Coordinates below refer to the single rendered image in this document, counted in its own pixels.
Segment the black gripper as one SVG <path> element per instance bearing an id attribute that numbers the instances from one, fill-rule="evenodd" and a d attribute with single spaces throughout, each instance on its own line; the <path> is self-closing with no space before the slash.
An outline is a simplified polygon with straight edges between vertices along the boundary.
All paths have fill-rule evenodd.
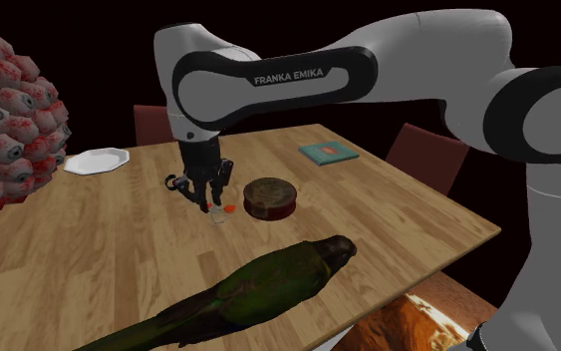
<path id="1" fill-rule="evenodd" d="M 184 175 L 168 175 L 164 185 L 170 191 L 178 190 L 186 199 L 208 213 L 206 183 L 210 181 L 212 203 L 222 206 L 221 195 L 229 184 L 234 162 L 221 159 L 219 138 L 189 143 L 178 142 L 184 165 Z"/>

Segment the small red and clear object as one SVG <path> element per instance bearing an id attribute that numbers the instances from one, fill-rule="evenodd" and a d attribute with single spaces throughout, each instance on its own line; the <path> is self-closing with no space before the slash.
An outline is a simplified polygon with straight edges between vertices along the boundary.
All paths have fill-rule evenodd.
<path id="1" fill-rule="evenodd" d="M 214 224 L 225 222 L 236 210 L 235 205 L 229 204 L 218 206 L 213 202 L 210 202 L 207 207 L 211 222 Z"/>

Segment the round brown tin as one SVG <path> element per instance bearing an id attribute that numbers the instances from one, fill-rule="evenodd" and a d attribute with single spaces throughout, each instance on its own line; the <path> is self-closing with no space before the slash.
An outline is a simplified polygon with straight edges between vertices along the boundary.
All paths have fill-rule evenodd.
<path id="1" fill-rule="evenodd" d="M 290 216 L 296 208 L 297 190 L 287 180 L 262 177 L 243 190 L 243 207 L 251 216 L 266 221 Z"/>

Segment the white octagonal plate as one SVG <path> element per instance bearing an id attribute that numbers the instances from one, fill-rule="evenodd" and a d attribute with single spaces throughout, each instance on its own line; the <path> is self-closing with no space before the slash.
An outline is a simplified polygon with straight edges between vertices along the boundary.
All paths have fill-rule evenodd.
<path id="1" fill-rule="evenodd" d="M 130 153 L 116 148 L 89 150 L 66 160 L 64 171 L 89 176 L 108 173 L 130 161 Z"/>

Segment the green parrot figure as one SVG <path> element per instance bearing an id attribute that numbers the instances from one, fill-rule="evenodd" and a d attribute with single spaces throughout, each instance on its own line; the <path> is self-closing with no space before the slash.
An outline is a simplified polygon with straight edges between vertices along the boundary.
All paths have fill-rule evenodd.
<path id="1" fill-rule="evenodd" d="M 357 252 L 357 245 L 344 235 L 274 250 L 156 316 L 74 351 L 150 351 L 171 344 L 183 348 L 240 332 L 316 296 Z"/>

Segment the teal book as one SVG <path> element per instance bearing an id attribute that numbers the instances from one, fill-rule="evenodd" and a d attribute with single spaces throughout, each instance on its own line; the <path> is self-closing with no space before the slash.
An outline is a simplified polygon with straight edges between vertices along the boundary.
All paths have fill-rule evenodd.
<path id="1" fill-rule="evenodd" d="M 298 151 L 317 166 L 357 159 L 360 155 L 339 142 L 303 146 Z"/>

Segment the wooden table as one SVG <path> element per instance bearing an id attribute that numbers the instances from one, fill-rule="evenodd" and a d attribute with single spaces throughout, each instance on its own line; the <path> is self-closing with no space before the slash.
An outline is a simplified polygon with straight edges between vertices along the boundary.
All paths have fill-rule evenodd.
<path id="1" fill-rule="evenodd" d="M 224 222 L 164 186 L 175 143 L 133 148 L 99 175 L 63 171 L 0 211 L 0 351 L 73 351 L 156 315 L 241 265 L 302 240 L 351 238 L 357 255 L 314 298 L 205 343 L 160 351 L 311 351 L 493 237 L 495 224 L 366 151 L 318 167 L 300 153 L 335 134 L 309 125 L 224 136 L 234 163 L 223 201 L 252 180 L 297 190 L 292 215 Z"/>

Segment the cluster of bloodshot eyeballs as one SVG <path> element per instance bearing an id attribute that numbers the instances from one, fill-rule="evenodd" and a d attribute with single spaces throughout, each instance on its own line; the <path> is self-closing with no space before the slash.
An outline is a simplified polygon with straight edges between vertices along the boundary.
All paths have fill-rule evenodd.
<path id="1" fill-rule="evenodd" d="M 55 85 L 0 36 L 0 210 L 52 180 L 65 161 L 68 119 Z"/>

